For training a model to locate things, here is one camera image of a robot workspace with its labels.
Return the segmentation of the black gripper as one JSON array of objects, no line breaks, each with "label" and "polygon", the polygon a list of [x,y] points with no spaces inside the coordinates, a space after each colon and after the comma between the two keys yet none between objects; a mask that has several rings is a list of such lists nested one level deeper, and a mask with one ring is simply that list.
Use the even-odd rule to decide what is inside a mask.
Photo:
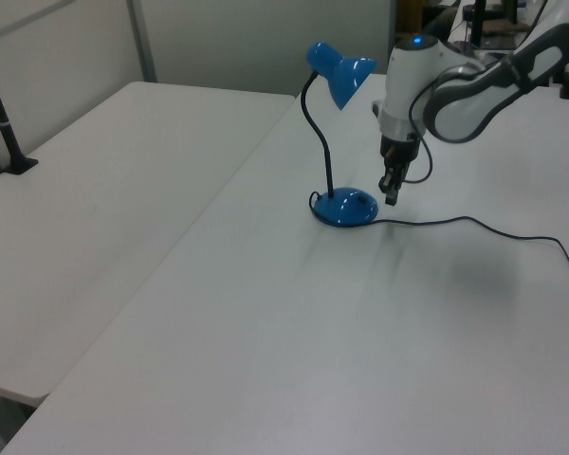
[{"label": "black gripper", "polygon": [[384,174],[378,187],[385,194],[385,203],[394,206],[405,177],[404,166],[413,162],[418,155],[420,140],[416,134],[409,134],[407,140],[397,141],[386,136],[380,140],[380,155],[384,161]]}]

